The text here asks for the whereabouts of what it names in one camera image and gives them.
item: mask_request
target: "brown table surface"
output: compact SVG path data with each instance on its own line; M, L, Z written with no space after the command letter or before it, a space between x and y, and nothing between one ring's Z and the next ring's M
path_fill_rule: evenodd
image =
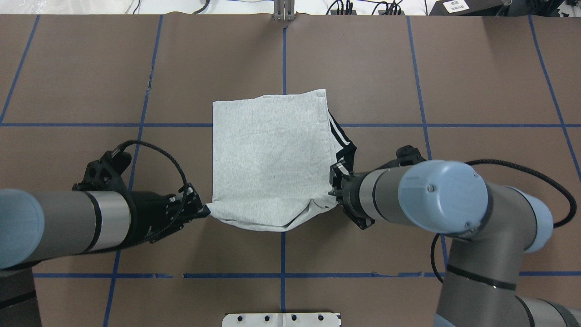
M580 19L4 15L0 30L3 188L67 190L89 161L140 138L172 153L209 202L213 101L326 88L358 146L356 171L412 144L430 158L527 165L581 199L581 38L568 36ZM162 156L136 157L133 189L179 188ZM555 219L568 212L534 177L477 170L539 197ZM517 292L581 307L580 232L574 220L527 255ZM431 326L431 240L381 222L362 232L340 208L285 234L207 218L155 245L34 272L47 327L220 326L226 313L281 310ZM441 271L444 258L438 247Z

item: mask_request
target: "label sticker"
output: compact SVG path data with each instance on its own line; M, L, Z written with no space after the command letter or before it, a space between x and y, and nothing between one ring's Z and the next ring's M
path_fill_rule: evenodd
M464 0L452 0L452 1L444 2L443 4L449 13L460 12L462 10L470 9L470 7L468 7L468 5L466 4L466 1L464 1Z

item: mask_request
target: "cable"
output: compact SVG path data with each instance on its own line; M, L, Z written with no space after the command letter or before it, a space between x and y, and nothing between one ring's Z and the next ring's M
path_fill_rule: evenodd
M498 159L479 159L479 160L468 161L468 162L466 162L466 164L470 165L470 166L500 165L500 166L509 167L509 168L521 171L523 173L533 175L534 177L545 181L550 186L553 186L557 191L559 191L561 194L563 194L563 196L567 199L567 201L569 201L569 213L567 214L567 216L565 218L563 218L563 220L554 223L553 228L558 228L558 227L561 227L563 225L566 225L571 220L573 220L573 217L577 213L577 202L575 201L575 198L573 197L573 195L566 188L564 188L562 185L555 182L552 178L550 178L547 175L540 173L534 169L531 169L531 168L525 167L525 166L521 166L521 165L517 165L517 164L512 163L512 162L498 160Z
M436 278L440 281L440 283L443 283L444 279L442 278L440 272L438 272L436 268L436 259L435 259L436 243L439 238L440 234L436 234L436 236L434 236L434 239L432 240L432 246L430 247L430 263L432 264L432 271L434 272L434 275L436 275Z
M331 12L331 8L333 8L333 6L335 4L337 4L337 14L339 13L339 3L341 3L341 7L343 6L343 0L335 0L333 1L333 3L329 6L329 9L327 9L327 13L325 14L328 15Z
M128 244L128 245L125 245L125 246L117 246L117 247L113 247L113 248L104 248L102 250L91 251L91 252L88 252L88 253L81 253L81 254L97 254L97 253L110 252L110 251L113 251L113 250L123 250L125 248L137 246L137 245L142 244L142 243L145 243L147 241L151 241L151 240L155 239L157 236L159 236L160 234L162 234L163 232L165 232L168 228L170 228L173 225L173 223L180 217L180 214L184 210L185 202L186 202L185 201L185 197L186 197L186 194L187 194L187 191L188 191L187 190L188 180L186 179L185 173L184 173L183 169L180 167L180 165L178 164L177 160L175 160L175 158L171 154L169 154L168 152L166 152L164 149L162 149L160 147L157 147L157 146L155 146L155 145L153 145L151 143L147 143L147 142L139 141L139 140L129 140L129 141L125 141L125 142L119 144L119 146L117 146L116 150L119 150L119 152L123 152L123 151L125 151L125 149L127 147L129 147L130 145L133 145L133 144L139 144L139 145L142 145L144 147L151 148L151 149L153 149L153 150L155 150L155 151L163 154L166 158L168 158L171 161L172 164L174 164L175 168L178 170L178 173L180 173L180 178L181 178L181 180L182 180L182 182L184 184L183 191L182 191L182 201L180 201L180 207L177 209L177 211L175 212L175 215L170 219L170 221L167 223L167 225L164 228L162 228L162 229L158 230L157 232L154 232L154 233L146 236L144 239L142 239L142 240L140 240L138 242L135 242L133 244Z
M377 10L377 7L379 7L379 5L381 5L381 4L384 4L385 5L385 11L386 12L388 11L388 9L389 9L389 3L387 3L386 1L381 1L381 2L378 2L375 5L375 8L373 8L373 11L371 12L371 16L373 16L373 14L375 13L375 11Z
M192 15L197 15L197 14L199 14L200 12L203 12L204 10L206 10L206 8L208 8L208 5L209 5L209 4L210 4L210 0L206 0L206 3L204 3L204 6L203 6L203 7L201 7L200 9L198 9L198 10L194 11Z
M133 9L133 15L135 15L135 12L137 11L137 8L139 8L139 6L141 6L141 0L137 1L137 7L135 7L135 9Z

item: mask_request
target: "folded cloth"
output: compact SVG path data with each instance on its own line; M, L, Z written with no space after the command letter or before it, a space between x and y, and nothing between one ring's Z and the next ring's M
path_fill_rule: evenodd
M327 93L214 102L211 215L244 229L284 232L337 205L329 167L356 147Z

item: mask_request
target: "white floor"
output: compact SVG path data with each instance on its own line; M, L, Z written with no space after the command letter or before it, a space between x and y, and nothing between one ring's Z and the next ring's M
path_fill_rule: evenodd
M192 13L203 6L205 0L141 0L136 13L160 14L168 12ZM323 15L333 0L295 0L297 12ZM431 9L435 0L427 0ZM0 0L0 13L16 14L125 14L132 13L138 0ZM406 15L425 15L423 0L403 0L401 7ZM203 12L208 14L272 13L272 0L210 0ZM358 15L370 15L375 3L355 0L353 9ZM561 12L581 17L579 7L563 4Z

